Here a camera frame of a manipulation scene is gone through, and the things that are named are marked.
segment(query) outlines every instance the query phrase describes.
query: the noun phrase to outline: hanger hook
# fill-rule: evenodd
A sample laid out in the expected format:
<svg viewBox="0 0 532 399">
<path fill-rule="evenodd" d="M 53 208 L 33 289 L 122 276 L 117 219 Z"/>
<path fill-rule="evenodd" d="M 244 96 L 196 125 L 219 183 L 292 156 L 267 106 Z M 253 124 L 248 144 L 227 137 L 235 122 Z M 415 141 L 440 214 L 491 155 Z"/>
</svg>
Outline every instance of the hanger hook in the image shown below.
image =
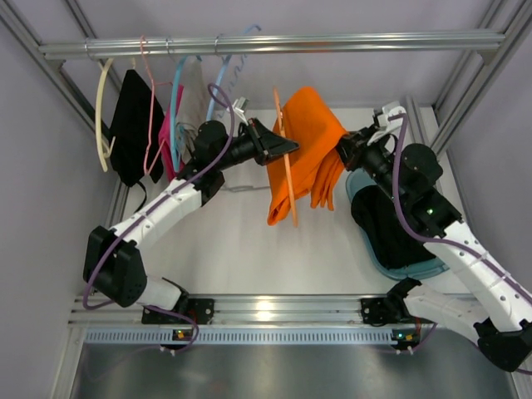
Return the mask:
<svg viewBox="0 0 532 399">
<path fill-rule="evenodd" d="M 223 33 L 220 33 L 215 39 L 214 39 L 214 54 L 220 58 L 223 59 L 223 57 L 218 54 L 218 40 L 223 36 Z"/>
<path fill-rule="evenodd" d="M 166 37 L 165 42 L 166 42 L 166 53 L 168 54 L 168 57 L 170 57 L 170 59 L 173 62 L 175 62 L 174 56 L 172 56 L 172 54 L 170 54 L 170 36 Z"/>
</svg>

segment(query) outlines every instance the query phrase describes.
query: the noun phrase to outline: hanging rod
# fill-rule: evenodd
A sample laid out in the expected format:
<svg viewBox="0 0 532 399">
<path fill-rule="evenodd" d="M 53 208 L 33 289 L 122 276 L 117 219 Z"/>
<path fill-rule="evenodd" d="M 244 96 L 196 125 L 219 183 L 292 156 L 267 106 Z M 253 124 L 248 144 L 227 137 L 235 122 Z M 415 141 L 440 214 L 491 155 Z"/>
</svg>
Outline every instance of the hanging rod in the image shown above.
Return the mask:
<svg viewBox="0 0 532 399">
<path fill-rule="evenodd" d="M 320 36 L 150 37 L 144 41 L 144 51 L 151 56 L 168 54 L 208 56 L 251 53 L 496 50 L 504 39 L 503 33 L 490 29 Z M 140 55 L 140 39 L 87 38 L 84 42 L 44 44 L 39 47 L 39 51 L 48 60 L 134 57 Z"/>
</svg>

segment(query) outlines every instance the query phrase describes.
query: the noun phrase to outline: pink cloth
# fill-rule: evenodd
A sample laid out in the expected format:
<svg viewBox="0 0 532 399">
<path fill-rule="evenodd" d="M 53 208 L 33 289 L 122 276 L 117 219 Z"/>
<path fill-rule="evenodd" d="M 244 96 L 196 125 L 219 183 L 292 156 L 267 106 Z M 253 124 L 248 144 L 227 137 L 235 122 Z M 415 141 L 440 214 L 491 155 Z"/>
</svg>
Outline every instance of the pink cloth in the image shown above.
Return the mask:
<svg viewBox="0 0 532 399">
<path fill-rule="evenodd" d="M 183 86 L 179 85 L 177 88 L 177 105 L 175 107 L 175 113 L 177 113 L 180 108 L 182 96 Z M 172 164 L 172 154 L 170 153 L 170 106 L 168 106 L 168 109 L 166 110 L 163 126 L 160 127 L 159 146 L 161 147 L 160 157 L 165 166 L 166 176 L 168 177 L 168 181 L 172 181 L 176 177 L 176 174 L 174 172 L 174 165 Z"/>
</svg>

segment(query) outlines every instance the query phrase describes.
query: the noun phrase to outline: blue tray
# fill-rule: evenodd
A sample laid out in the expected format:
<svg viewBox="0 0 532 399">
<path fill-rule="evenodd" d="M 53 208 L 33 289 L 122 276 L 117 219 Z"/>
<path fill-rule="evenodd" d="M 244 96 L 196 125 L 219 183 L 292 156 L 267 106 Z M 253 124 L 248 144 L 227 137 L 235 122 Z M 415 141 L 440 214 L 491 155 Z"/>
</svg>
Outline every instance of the blue tray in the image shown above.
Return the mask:
<svg viewBox="0 0 532 399">
<path fill-rule="evenodd" d="M 365 171 L 358 169 L 352 172 L 346 180 L 346 191 L 349 202 L 352 203 L 352 199 L 354 198 L 355 194 L 369 185 L 375 185 L 375 182 L 367 175 Z M 362 232 L 364 244 L 367 247 L 367 252 L 371 257 L 373 264 L 375 264 L 375 267 L 379 272 L 388 278 L 392 278 L 394 280 L 403 280 L 404 278 L 411 277 L 415 278 L 416 280 L 422 280 L 424 278 L 437 276 L 448 269 L 447 265 L 445 265 L 439 258 L 434 258 L 431 260 L 426 260 L 425 262 L 410 264 L 404 268 L 389 270 L 379 263 L 366 232 L 363 229 L 360 230 Z"/>
</svg>

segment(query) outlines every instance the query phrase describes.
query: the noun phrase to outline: metal floor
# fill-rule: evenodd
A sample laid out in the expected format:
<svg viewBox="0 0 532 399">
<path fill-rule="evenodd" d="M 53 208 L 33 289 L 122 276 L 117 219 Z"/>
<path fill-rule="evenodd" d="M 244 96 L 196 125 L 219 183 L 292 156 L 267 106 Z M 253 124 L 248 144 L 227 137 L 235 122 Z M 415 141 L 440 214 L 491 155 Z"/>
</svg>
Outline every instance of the metal floor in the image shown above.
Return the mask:
<svg viewBox="0 0 532 399">
<path fill-rule="evenodd" d="M 97 377 L 138 346 L 85 345 L 72 398 L 506 399 L 510 374 L 464 338 L 436 331 L 413 357 L 364 346 L 196 346 L 172 357 L 147 350 Z"/>
</svg>

